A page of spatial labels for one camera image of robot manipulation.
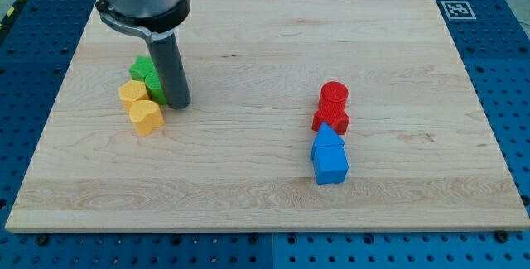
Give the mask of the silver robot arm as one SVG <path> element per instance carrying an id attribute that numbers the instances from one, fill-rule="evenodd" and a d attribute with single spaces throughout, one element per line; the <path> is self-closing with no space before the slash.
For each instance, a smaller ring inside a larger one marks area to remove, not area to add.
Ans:
<path id="1" fill-rule="evenodd" d="M 188 17 L 190 0 L 98 0 L 95 7 L 115 31 L 153 43 L 169 37 Z"/>

